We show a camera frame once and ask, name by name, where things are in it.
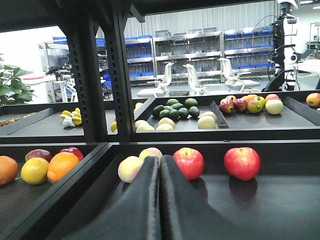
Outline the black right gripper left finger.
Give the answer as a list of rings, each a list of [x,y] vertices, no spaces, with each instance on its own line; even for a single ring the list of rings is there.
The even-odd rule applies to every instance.
[[[107,192],[102,177],[47,236],[49,240],[160,240],[159,160],[147,157],[132,183]]]

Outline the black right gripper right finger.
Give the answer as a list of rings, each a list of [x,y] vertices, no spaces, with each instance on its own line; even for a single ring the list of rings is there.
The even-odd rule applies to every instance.
[[[256,178],[229,176],[220,160],[188,181],[171,155],[161,160],[161,226],[167,240],[281,240],[280,215]]]

